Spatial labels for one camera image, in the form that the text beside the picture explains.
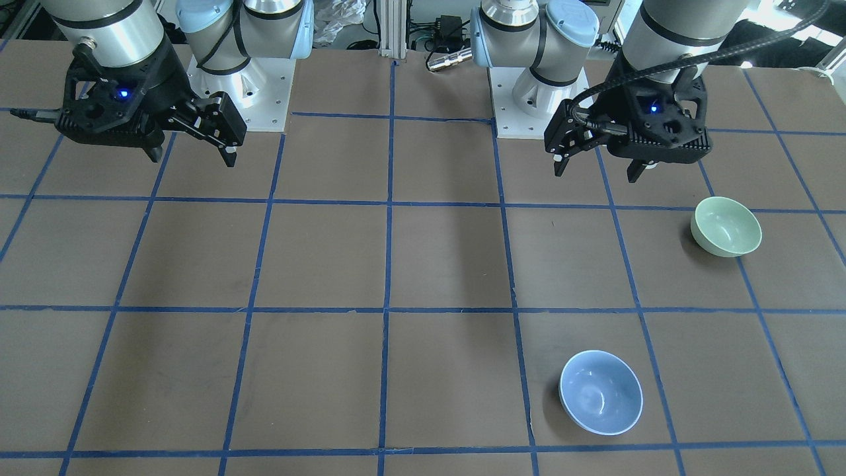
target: metal connector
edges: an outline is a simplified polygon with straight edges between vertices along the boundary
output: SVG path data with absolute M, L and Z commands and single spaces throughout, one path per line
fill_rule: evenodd
M 440 58 L 435 58 L 426 65 L 429 67 L 430 71 L 438 71 L 444 68 L 448 68 L 455 64 L 463 63 L 468 59 L 473 58 L 473 50 L 472 48 L 465 48 L 463 50 L 459 50 L 455 53 L 450 53 L 446 56 L 441 56 Z

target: light green bowl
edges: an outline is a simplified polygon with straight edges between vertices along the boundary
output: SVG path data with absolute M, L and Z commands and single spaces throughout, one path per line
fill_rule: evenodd
M 696 206 L 690 231 L 699 246 L 719 257 L 751 253 L 761 244 L 761 224 L 740 203 L 725 196 L 712 196 Z

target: grid square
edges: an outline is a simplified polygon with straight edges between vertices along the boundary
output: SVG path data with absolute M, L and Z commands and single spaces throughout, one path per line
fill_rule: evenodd
M 280 134 L 250 132 L 228 168 L 217 149 L 187 134 L 177 135 L 159 196 L 263 198 L 270 191 Z
M 820 219 L 811 214 L 758 213 L 761 247 L 743 257 L 762 307 L 846 307 L 846 268 Z
M 60 459 L 0 459 L 0 474 L 14 476 L 44 476 L 58 474 Z
M 499 202 L 490 125 L 401 120 L 394 137 L 394 200 Z
M 691 212 L 621 210 L 618 216 L 641 304 L 752 307 L 737 263 L 694 241 Z
M 846 210 L 846 188 L 836 171 L 843 168 L 846 137 L 783 136 L 805 184 L 823 210 Z
M 567 468 L 572 474 L 626 474 L 655 476 L 678 474 L 672 451 L 599 451 L 574 453 L 538 453 L 541 474 L 560 474 Z
M 232 447 L 379 444 L 381 314 L 256 314 Z
M 121 303 L 245 306 L 265 211 L 258 203 L 156 203 Z
M 108 313 L 0 312 L 0 451 L 67 449 L 107 321 Z
M 487 71 L 474 65 L 426 72 L 428 53 L 408 51 L 396 68 L 396 114 L 450 119 L 493 115 Z
M 387 199 L 386 119 L 294 116 L 277 198 Z
M 712 132 L 711 138 L 714 151 L 703 164 L 717 195 L 749 208 L 811 208 L 775 135 Z
M 34 201 L 0 265 L 0 300 L 111 306 L 145 207 Z
M 382 307 L 385 207 L 275 205 L 256 305 Z
M 312 50 L 309 59 L 297 62 L 288 110 L 388 114 L 391 61 L 373 51 Z
M 614 157 L 605 148 L 600 152 L 617 205 L 695 207 L 711 196 L 696 164 L 659 163 L 644 171 L 637 183 L 630 184 L 626 169 L 631 161 Z
M 140 149 L 87 146 L 64 139 L 38 193 L 149 196 L 159 168 Z
M 682 451 L 690 476 L 795 476 L 818 474 L 808 448 L 744 448 Z
M 76 449 L 219 449 L 243 329 L 243 314 L 118 314 Z
M 219 458 L 90 458 L 74 459 L 68 476 L 215 476 Z
M 387 368 L 388 447 L 528 443 L 511 315 L 392 314 Z
M 391 304 L 511 307 L 500 210 L 394 207 Z
M 846 440 L 846 320 L 842 316 L 767 315 L 784 371 L 817 440 Z
M 528 454 L 385 457 L 385 476 L 516 476 L 531 474 Z
M 578 156 L 562 177 L 556 177 L 552 155 L 546 153 L 543 141 L 507 139 L 498 144 L 506 202 L 608 204 L 593 154 Z
M 0 113 L 0 193 L 30 193 L 57 139 L 58 133 L 49 125 Z
M 826 474 L 846 474 L 846 448 L 817 448 Z
M 756 315 L 646 319 L 679 441 L 804 439 Z
M 510 208 L 520 307 L 631 307 L 631 287 L 608 210 Z
M 227 476 L 296 474 L 297 476 L 372 476 L 376 457 L 247 457 L 229 458 Z
M 538 445 L 669 443 L 667 420 L 637 314 L 522 314 L 520 330 Z M 558 397 L 564 364 L 590 349 L 603 349 L 623 359 L 638 375 L 644 392 L 637 425 L 610 439 L 577 426 Z
M 846 132 L 846 105 L 828 79 L 794 69 L 747 73 L 779 130 Z
M 0 107 L 61 107 L 65 72 L 74 59 L 70 49 L 67 42 L 9 42 L 0 54 Z
M 18 221 L 24 202 L 24 200 L 0 199 L 0 243 L 5 243 L 8 239 L 14 223 Z
M 702 78 L 708 89 L 708 127 L 747 130 L 772 128 L 741 68 L 711 64 L 705 68 Z

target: light blue bowl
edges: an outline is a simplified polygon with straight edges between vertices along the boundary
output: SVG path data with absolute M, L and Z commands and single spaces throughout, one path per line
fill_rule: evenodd
M 564 365 L 558 395 L 580 427 L 596 434 L 622 434 L 643 412 L 643 390 L 635 372 L 605 351 L 583 351 Z

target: light blue joint cap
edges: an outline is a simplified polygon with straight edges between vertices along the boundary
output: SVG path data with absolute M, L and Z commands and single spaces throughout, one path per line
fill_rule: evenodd
M 592 47 L 599 35 L 596 13 L 579 0 L 550 0 L 547 17 L 558 33 L 580 47 Z
M 299 20 L 297 39 L 294 40 L 294 49 L 291 51 L 291 59 L 306 59 L 311 55 L 311 45 L 315 38 L 315 4 L 312 0 L 303 0 L 303 15 Z
M 178 0 L 176 18 L 184 33 L 202 31 L 223 17 L 233 0 Z
M 473 8 L 470 12 L 470 48 L 473 50 L 473 62 L 482 68 L 493 68 L 491 55 L 487 51 L 485 42 L 485 29 L 481 25 L 479 8 Z

